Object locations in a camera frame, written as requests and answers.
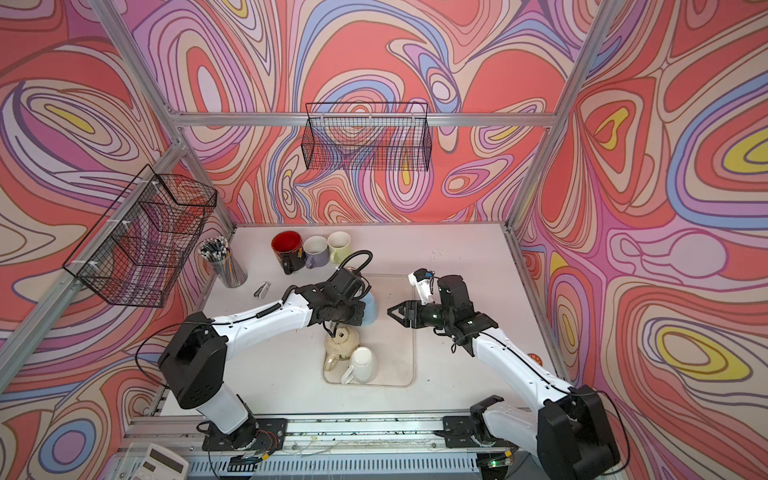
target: purple mug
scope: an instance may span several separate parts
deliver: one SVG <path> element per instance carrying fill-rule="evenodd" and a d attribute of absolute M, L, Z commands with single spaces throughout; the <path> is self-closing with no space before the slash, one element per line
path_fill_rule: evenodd
<path fill-rule="evenodd" d="M 306 268 L 326 265 L 331 257 L 328 250 L 328 240 L 319 235 L 304 241 L 304 253 L 306 253 L 306 262 L 304 263 Z"/>

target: clear plastic tray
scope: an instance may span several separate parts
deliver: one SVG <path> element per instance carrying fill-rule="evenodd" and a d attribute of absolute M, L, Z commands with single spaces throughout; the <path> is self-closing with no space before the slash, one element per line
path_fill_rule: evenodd
<path fill-rule="evenodd" d="M 386 310 L 406 300 L 417 300 L 415 288 L 406 275 L 364 273 L 363 276 L 371 284 L 379 314 L 371 325 L 354 328 L 360 335 L 360 346 L 367 346 L 376 356 L 376 374 L 366 384 L 353 380 L 345 386 L 410 386 L 416 379 L 416 331 L 404 328 L 387 315 Z M 341 385 L 341 377 L 349 366 L 349 360 L 338 362 L 330 372 L 323 370 L 324 361 L 325 354 L 319 359 L 323 380 Z"/>

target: wall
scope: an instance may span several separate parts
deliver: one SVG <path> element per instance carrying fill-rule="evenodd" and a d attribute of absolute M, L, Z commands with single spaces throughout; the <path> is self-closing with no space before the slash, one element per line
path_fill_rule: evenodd
<path fill-rule="evenodd" d="M 168 145 L 86 3 L 0 5 L 3 340 L 115 195 Z M 214 218 L 206 235 L 219 230 Z M 0 395 L 0 478 L 95 478 L 157 390 L 133 364 L 137 345 L 181 321 L 209 275 L 188 263 L 161 310 L 109 306 L 82 291 Z M 142 351 L 145 368 L 168 340 Z"/>
<path fill-rule="evenodd" d="M 632 478 L 768 478 L 767 79 L 765 2 L 630 0 L 515 225 Z"/>
<path fill-rule="evenodd" d="M 554 110 L 596 8 L 573 0 L 173 0 L 130 3 L 123 18 L 177 111 L 423 100 L 437 112 L 534 113 Z M 432 169 L 402 175 L 306 172 L 301 132 L 186 134 L 236 223 L 436 222 L 506 220 L 542 130 L 432 129 Z"/>

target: black wire basket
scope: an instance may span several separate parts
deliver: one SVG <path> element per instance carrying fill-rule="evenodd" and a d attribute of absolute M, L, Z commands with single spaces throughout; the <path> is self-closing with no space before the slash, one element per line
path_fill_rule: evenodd
<path fill-rule="evenodd" d="M 111 305 L 162 307 L 216 202 L 212 187 L 184 175 L 154 174 L 79 270 L 70 260 L 93 228 L 63 267 Z"/>
<path fill-rule="evenodd" d="M 428 171 L 432 133 L 422 102 L 306 104 L 307 170 Z"/>

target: white calculator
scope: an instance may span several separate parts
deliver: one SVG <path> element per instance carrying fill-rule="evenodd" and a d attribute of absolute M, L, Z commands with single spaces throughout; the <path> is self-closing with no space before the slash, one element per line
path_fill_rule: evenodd
<path fill-rule="evenodd" d="M 189 466 L 181 455 L 151 443 L 132 480 L 185 480 Z"/>

